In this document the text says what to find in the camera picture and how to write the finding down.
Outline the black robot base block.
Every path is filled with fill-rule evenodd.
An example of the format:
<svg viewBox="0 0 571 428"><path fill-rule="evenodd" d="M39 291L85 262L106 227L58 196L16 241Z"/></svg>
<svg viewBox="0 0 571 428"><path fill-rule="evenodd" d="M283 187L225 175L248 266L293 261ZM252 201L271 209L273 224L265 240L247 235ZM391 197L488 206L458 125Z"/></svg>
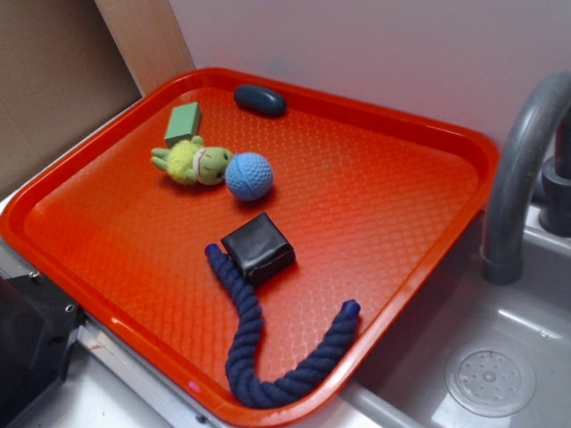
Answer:
<svg viewBox="0 0 571 428"><path fill-rule="evenodd" d="M15 426L66 380L82 312L45 276L1 280L1 425Z"/></svg>

